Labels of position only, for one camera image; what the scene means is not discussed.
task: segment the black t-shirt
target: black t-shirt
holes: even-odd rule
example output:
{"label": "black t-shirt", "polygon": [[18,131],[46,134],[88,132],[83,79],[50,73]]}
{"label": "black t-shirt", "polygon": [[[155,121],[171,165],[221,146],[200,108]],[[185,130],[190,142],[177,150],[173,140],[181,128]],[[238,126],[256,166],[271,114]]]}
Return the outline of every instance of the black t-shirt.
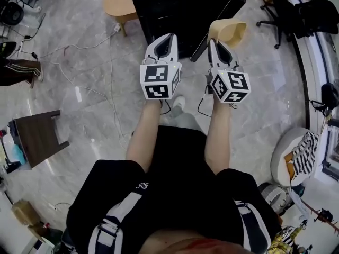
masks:
{"label": "black t-shirt", "polygon": [[215,175],[204,161],[205,143],[202,132],[160,126],[148,173],[134,161],[97,161],[67,216],[78,252],[87,253],[92,232],[108,210],[144,182],[147,191],[121,223],[122,253],[138,253],[160,229],[195,230],[243,245],[242,218],[234,201],[251,203],[273,240],[281,230],[278,216],[254,178],[234,169]]}

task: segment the bag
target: bag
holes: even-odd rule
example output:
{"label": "bag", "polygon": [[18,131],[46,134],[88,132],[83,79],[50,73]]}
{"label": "bag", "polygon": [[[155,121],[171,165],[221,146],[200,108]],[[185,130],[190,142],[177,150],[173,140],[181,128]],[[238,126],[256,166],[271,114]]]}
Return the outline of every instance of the bag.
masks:
{"label": "bag", "polygon": [[317,101],[310,101],[315,110],[322,112],[327,117],[331,111],[339,105],[338,89],[331,83],[322,85],[322,103]]}

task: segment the person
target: person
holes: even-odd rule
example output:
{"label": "person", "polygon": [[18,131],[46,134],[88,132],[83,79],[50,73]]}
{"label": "person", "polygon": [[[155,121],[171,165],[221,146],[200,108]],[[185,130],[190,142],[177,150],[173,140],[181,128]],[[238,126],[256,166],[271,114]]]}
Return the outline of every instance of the person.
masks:
{"label": "person", "polygon": [[26,81],[30,88],[33,88],[36,78],[43,81],[41,63],[38,61],[0,57],[0,68],[0,86],[11,86]]}
{"label": "person", "polygon": [[214,96],[206,136],[184,105],[159,125],[160,101],[146,101],[126,159],[94,164],[67,215],[78,253],[266,253],[281,226],[254,178],[229,168],[230,106]]}

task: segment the office chair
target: office chair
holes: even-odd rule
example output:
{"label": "office chair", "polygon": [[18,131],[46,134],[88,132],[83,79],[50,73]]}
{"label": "office chair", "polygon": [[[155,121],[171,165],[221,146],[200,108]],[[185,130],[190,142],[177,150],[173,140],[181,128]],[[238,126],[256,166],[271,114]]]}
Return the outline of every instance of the office chair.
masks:
{"label": "office chair", "polygon": [[[276,14],[269,6],[275,8]],[[330,1],[312,0],[293,5],[288,0],[273,0],[273,4],[266,3],[260,8],[266,9],[274,21],[259,21],[256,25],[259,27],[263,23],[278,27],[278,44],[274,46],[276,49],[280,47],[282,32],[286,34],[287,41],[292,39],[293,34],[298,39],[320,31],[338,34],[339,14]]]}

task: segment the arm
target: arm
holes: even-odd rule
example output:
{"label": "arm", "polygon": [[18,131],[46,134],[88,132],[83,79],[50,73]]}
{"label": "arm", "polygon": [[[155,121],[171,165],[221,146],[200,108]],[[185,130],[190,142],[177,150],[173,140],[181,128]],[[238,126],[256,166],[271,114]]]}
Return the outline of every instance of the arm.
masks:
{"label": "arm", "polygon": [[137,162],[145,172],[148,171],[152,162],[158,135],[160,112],[160,101],[146,101],[138,126],[128,145],[126,160]]}
{"label": "arm", "polygon": [[215,95],[213,97],[214,106],[205,146],[205,161],[214,174],[218,174],[229,167],[230,107],[219,102]]}

